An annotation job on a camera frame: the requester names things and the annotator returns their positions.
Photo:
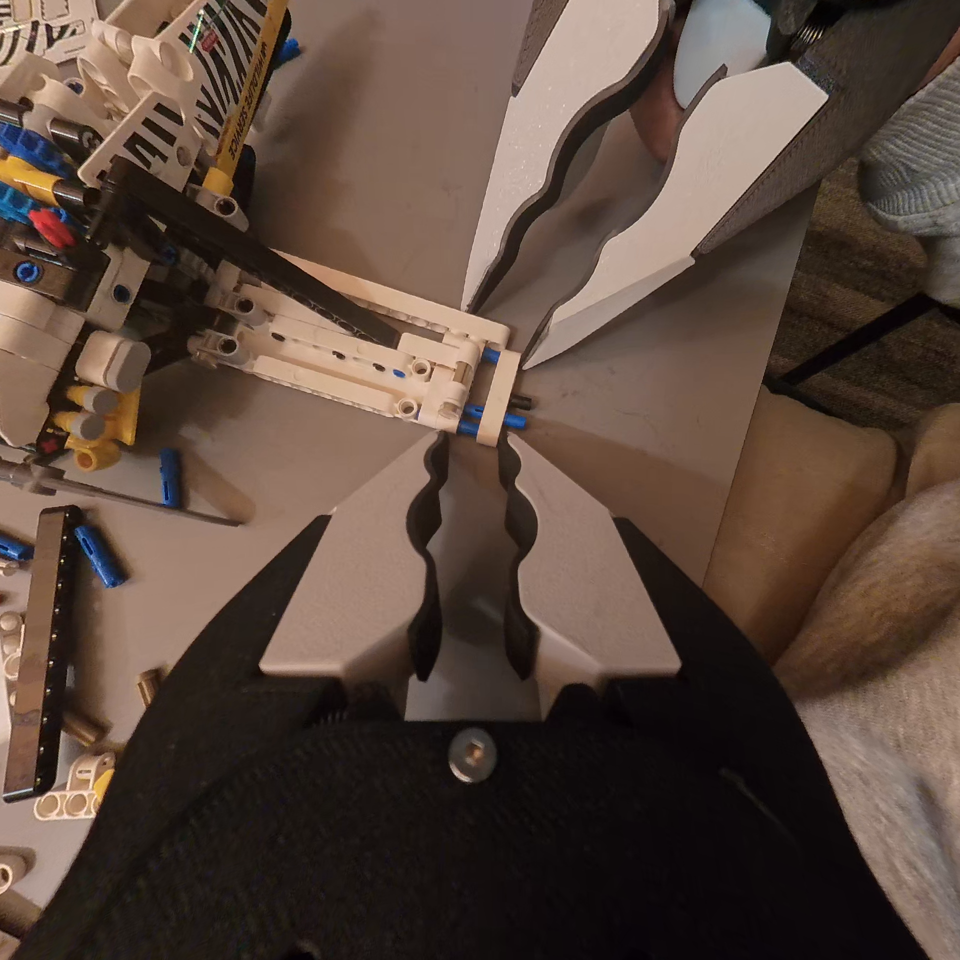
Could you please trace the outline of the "person's right hand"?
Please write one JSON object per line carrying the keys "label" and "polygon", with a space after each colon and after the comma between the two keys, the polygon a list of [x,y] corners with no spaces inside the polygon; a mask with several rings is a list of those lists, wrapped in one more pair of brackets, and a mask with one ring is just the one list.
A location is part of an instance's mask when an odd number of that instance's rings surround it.
{"label": "person's right hand", "polygon": [[684,109],[674,90],[674,55],[669,54],[630,109],[635,130],[654,161],[665,164],[681,126]]}

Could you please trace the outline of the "black metal bar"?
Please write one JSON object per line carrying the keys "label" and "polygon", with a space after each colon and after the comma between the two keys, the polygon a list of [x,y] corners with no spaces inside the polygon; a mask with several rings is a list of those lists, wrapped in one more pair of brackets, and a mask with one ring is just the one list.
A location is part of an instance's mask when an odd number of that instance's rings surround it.
{"label": "black metal bar", "polygon": [[796,387],[933,312],[959,325],[957,307],[943,304],[927,294],[913,294],[783,374],[765,373],[764,383],[772,383],[777,388]]}

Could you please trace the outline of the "zebra striped lego helicopter model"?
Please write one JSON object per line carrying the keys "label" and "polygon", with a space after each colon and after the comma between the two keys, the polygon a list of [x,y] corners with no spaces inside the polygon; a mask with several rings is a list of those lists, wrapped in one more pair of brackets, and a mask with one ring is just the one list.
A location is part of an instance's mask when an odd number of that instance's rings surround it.
{"label": "zebra striped lego helicopter model", "polygon": [[249,231],[248,144],[287,2],[122,2],[64,63],[2,66],[2,482],[41,496],[136,440],[144,378],[188,357],[456,434],[507,326],[285,259]]}

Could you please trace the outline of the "zebra print sticker sheet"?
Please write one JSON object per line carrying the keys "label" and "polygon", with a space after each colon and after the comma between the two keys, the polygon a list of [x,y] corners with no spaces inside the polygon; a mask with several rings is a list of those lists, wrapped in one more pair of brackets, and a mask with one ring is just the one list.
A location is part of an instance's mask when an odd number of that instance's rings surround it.
{"label": "zebra print sticker sheet", "polygon": [[1,1],[1,66],[24,52],[58,65],[72,60],[97,18],[95,1]]}

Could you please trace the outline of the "long black lego beam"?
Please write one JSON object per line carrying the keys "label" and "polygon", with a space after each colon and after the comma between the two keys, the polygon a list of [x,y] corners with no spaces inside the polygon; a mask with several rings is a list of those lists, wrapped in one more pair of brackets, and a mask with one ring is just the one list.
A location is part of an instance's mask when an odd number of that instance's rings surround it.
{"label": "long black lego beam", "polygon": [[3,801],[40,797],[57,779],[68,669],[75,649],[74,599],[80,508],[42,510],[35,532]]}

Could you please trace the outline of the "white three-hole lego connector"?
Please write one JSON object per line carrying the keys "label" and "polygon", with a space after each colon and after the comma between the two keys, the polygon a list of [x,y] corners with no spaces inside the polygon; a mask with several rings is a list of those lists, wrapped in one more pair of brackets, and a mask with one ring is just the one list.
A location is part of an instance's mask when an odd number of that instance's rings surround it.
{"label": "white three-hole lego connector", "polygon": [[65,784],[34,801],[34,819],[39,822],[94,819],[114,777],[116,760],[112,750],[80,755],[70,766]]}

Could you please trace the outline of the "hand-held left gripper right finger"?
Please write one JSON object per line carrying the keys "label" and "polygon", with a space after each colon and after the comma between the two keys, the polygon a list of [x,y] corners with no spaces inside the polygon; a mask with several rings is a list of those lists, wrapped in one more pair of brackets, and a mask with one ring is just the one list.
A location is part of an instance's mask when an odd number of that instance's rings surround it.
{"label": "hand-held left gripper right finger", "polygon": [[501,441],[510,566],[508,661],[538,705],[562,691],[672,678],[681,659],[611,511],[515,435]]}

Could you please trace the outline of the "tan cushion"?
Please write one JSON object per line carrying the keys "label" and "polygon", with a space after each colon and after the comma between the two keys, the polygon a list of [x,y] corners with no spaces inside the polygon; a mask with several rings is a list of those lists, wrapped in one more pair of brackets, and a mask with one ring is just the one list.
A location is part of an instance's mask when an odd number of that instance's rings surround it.
{"label": "tan cushion", "polygon": [[900,453],[882,429],[760,389],[703,589],[768,665],[847,549],[900,497]]}

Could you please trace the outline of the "short white lego beam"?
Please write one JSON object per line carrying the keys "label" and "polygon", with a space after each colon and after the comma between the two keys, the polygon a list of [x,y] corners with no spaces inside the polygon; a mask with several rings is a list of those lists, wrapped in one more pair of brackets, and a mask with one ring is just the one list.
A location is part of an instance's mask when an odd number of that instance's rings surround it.
{"label": "short white lego beam", "polygon": [[526,428],[527,414],[533,400],[517,392],[522,355],[511,350],[494,350],[487,346],[481,360],[492,367],[484,403],[467,403],[456,427],[456,434],[473,439],[478,445],[494,448],[501,435],[510,429]]}

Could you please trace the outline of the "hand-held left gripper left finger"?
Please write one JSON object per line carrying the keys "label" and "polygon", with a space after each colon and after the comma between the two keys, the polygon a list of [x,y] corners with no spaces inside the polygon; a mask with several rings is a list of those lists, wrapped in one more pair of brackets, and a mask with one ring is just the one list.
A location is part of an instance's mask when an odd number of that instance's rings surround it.
{"label": "hand-held left gripper left finger", "polygon": [[429,678],[443,622],[428,545],[449,465],[450,436],[429,433],[330,513],[261,657],[264,674],[344,687]]}

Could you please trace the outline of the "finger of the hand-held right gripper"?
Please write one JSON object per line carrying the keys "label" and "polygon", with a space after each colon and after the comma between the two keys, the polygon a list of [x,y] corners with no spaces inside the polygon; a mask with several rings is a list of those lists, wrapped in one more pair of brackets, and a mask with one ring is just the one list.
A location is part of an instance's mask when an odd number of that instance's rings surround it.
{"label": "finger of the hand-held right gripper", "polygon": [[669,1],[534,2],[513,69],[462,288],[477,314],[534,223],[579,185],[609,123],[668,48]]}
{"label": "finger of the hand-held right gripper", "polygon": [[658,192],[601,246],[592,273],[553,310],[523,369],[572,349],[688,270],[699,244],[828,99],[790,62],[712,78],[683,116]]}

